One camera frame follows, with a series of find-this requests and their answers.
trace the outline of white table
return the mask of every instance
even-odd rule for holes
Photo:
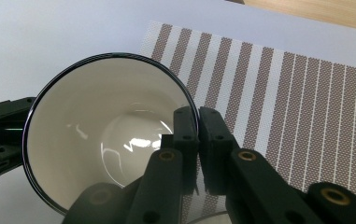
[[[0,1],[0,102],[36,96],[94,54],[138,53],[150,21],[356,66],[356,29],[219,0]],[[0,177],[0,223],[61,223],[22,168]]]

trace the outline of white cup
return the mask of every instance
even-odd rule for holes
[[[25,172],[37,194],[65,214],[99,183],[124,187],[144,174],[173,132],[173,112],[197,112],[184,85],[146,57],[111,53],[76,63],[37,96],[23,135]]]

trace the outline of striped mat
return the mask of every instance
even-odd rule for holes
[[[140,53],[169,67],[197,107],[220,111],[238,144],[290,185],[329,181],[356,194],[356,67],[156,21]],[[182,223],[225,211],[203,179],[184,197]]]

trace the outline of wooden surface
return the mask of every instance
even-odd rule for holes
[[[356,28],[356,0],[244,0],[247,6],[270,9],[317,21]]]

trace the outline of cup rim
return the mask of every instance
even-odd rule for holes
[[[190,96],[190,93],[184,86],[184,84],[178,79],[178,77],[172,73],[171,70],[169,70],[167,67],[162,65],[161,63],[152,60],[151,58],[141,56],[138,54],[133,54],[133,53],[123,53],[123,52],[113,52],[113,53],[105,53],[105,54],[98,54],[94,55],[92,57],[88,57],[86,59],[83,59],[77,63],[74,63],[73,65],[70,65],[67,67],[64,71],[62,71],[60,74],[58,74],[56,77],[54,77],[44,88],[43,90],[38,94],[36,99],[33,102],[32,107],[29,110],[29,114],[27,117],[27,120],[24,125],[23,129],[23,136],[22,136],[22,159],[23,159],[23,169],[24,172],[26,173],[26,176],[29,180],[29,183],[31,184],[32,188],[35,190],[36,194],[48,205],[50,206],[53,210],[56,212],[65,215],[67,213],[67,210],[57,204],[38,184],[36,177],[32,171],[31,164],[29,162],[29,157],[28,157],[28,146],[27,146],[27,140],[28,140],[28,133],[29,133],[29,128],[31,125],[32,117],[34,113],[36,112],[36,108],[38,104],[41,102],[42,98],[46,95],[46,93],[52,88],[52,86],[57,83],[62,77],[66,76],[70,72],[72,72],[75,69],[80,68],[81,66],[88,64],[88,63],[94,63],[100,60],[105,60],[105,59],[113,59],[113,58],[123,58],[123,59],[132,59],[132,60],[138,60],[140,62],[144,63],[149,63],[160,70],[162,70],[166,75],[168,75],[172,80],[175,81],[175,83],[180,87],[184,95],[186,96],[187,101],[189,102],[189,105],[192,109],[192,115],[194,117],[194,124],[195,124],[195,129],[198,131],[198,111],[195,107],[194,101],[192,97]]]

